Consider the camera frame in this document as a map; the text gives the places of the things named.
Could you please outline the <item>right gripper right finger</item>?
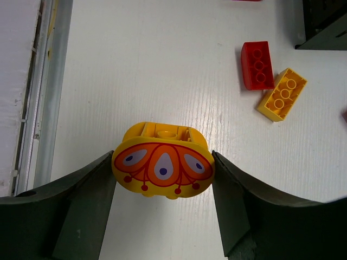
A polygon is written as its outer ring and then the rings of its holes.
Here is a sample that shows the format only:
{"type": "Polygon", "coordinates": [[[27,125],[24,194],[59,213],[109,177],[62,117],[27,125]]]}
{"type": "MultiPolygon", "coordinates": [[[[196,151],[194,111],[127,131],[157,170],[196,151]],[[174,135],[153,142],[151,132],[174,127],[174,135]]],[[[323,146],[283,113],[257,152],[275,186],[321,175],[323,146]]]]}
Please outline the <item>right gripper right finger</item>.
{"type": "Polygon", "coordinates": [[[278,190],[213,152],[214,200],[228,259],[346,259],[346,199],[278,190]]]}

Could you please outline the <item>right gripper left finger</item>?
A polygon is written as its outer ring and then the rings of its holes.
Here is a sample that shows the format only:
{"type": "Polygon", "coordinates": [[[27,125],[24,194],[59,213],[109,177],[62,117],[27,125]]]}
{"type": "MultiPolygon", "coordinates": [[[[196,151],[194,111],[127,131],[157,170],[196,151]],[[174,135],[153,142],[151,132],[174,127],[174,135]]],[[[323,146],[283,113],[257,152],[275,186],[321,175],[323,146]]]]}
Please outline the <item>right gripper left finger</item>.
{"type": "Polygon", "coordinates": [[[49,184],[1,198],[1,259],[98,259],[111,209],[112,152],[49,184]]]}

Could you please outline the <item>yellow orange-slice round brick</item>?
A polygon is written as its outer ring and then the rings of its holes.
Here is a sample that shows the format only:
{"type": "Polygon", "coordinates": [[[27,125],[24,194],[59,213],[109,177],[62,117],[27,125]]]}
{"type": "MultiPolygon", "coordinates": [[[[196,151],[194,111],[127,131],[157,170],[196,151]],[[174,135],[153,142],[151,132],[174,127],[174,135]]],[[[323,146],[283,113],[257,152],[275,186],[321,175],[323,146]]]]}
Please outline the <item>yellow orange-slice round brick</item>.
{"type": "Polygon", "coordinates": [[[130,127],[111,166],[121,186],[146,197],[193,197],[204,192],[215,176],[215,161],[202,133],[155,122],[130,127]]]}

